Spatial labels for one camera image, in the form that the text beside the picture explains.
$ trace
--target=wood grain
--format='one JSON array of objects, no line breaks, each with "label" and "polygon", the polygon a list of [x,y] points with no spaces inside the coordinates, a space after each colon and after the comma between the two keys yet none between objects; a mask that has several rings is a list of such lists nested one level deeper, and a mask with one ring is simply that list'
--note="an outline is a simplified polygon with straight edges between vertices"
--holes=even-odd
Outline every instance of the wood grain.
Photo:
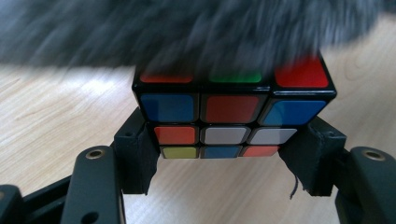
[{"label": "wood grain", "polygon": [[[396,20],[361,41],[325,49],[338,90],[320,116],[396,157]],[[70,175],[77,154],[108,145],[136,107],[133,68],[0,66],[0,184],[24,195]],[[338,223],[334,198],[312,198],[271,158],[163,160],[148,196],[125,196],[129,223]]]}]

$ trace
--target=blue sticker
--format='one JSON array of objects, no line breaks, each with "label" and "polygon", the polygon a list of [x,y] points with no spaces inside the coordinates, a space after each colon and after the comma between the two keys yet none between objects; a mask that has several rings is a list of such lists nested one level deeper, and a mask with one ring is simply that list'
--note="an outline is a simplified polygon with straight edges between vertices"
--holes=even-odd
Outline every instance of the blue sticker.
[{"label": "blue sticker", "polygon": [[206,147],[204,159],[227,159],[235,158],[239,147]]},{"label": "blue sticker", "polygon": [[159,122],[193,122],[194,99],[187,94],[142,94],[148,119]]},{"label": "blue sticker", "polygon": [[325,101],[278,101],[263,118],[262,125],[303,125],[325,105]]}]

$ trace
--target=furry cover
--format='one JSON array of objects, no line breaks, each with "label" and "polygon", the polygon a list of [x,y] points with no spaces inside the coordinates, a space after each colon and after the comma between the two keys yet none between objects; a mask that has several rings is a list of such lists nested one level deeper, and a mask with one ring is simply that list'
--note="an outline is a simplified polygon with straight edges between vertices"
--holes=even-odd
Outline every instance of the furry cover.
[{"label": "furry cover", "polygon": [[0,63],[267,72],[368,33],[395,0],[1,0]]}]

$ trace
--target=black plastic bracket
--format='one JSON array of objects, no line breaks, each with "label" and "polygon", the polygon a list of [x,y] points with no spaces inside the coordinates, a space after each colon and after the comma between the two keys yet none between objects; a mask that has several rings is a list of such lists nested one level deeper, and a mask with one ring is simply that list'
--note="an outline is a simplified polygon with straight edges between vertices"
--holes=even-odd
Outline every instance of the black plastic bracket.
[{"label": "black plastic bracket", "polygon": [[343,152],[346,140],[344,134],[316,117],[279,150],[279,156],[311,196],[330,196],[333,161]]},{"label": "black plastic bracket", "polygon": [[342,224],[396,223],[396,161],[388,153],[355,147],[336,162],[335,205]]},{"label": "black plastic bracket", "polygon": [[61,223],[125,223],[123,213],[113,148],[84,150],[76,159]]},{"label": "black plastic bracket", "polygon": [[139,108],[114,136],[111,146],[117,155],[124,194],[148,194],[160,157],[159,146],[154,139]]}]

